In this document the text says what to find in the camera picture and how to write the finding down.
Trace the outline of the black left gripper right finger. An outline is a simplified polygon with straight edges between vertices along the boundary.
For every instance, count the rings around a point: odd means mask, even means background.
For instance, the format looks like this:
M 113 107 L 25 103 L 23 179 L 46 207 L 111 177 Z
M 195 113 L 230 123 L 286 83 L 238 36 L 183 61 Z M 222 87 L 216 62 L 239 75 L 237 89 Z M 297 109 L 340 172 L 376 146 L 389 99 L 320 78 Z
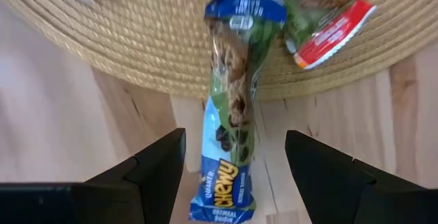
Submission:
M 285 138 L 313 224 L 438 224 L 438 188 L 382 171 L 296 130 Z

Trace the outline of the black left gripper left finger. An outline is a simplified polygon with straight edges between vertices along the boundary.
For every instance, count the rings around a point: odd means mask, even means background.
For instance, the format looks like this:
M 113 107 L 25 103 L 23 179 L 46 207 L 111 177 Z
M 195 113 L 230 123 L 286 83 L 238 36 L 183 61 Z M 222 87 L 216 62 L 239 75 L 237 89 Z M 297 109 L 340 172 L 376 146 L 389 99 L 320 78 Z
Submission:
M 78 224 L 169 224 L 181 182 L 185 130 L 176 128 L 71 188 Z

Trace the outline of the blue Quaker Chewy granola bar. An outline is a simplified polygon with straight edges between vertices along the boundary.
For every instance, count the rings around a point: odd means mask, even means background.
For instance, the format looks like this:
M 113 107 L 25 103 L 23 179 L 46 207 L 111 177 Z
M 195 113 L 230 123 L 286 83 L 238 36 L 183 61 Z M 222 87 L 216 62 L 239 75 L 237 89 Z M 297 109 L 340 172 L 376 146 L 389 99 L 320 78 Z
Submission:
M 222 224 L 252 219 L 253 104 L 270 46 L 287 18 L 283 0 L 211 0 L 211 81 L 203 119 L 201 171 L 189 218 Z

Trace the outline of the round woven straw placemat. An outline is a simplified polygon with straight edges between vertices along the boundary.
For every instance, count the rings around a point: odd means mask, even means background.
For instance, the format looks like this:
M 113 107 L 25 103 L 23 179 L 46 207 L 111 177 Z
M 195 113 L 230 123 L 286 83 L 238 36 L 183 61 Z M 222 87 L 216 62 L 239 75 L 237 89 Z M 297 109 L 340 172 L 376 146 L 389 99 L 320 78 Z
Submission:
M 93 67 L 172 95 L 207 95 L 209 0 L 2 0 Z M 438 40 L 438 0 L 367 0 L 376 10 L 333 57 L 310 71 L 273 43 L 257 97 L 283 99 L 342 86 Z

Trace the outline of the red Quaker Chewy granola bar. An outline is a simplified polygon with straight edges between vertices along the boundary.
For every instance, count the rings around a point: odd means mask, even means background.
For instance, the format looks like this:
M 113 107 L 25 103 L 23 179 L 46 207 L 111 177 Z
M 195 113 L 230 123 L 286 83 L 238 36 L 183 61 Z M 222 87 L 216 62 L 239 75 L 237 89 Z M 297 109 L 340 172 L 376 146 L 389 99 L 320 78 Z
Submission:
M 366 0 L 284 0 L 287 50 L 302 69 L 337 53 L 363 27 L 376 6 Z

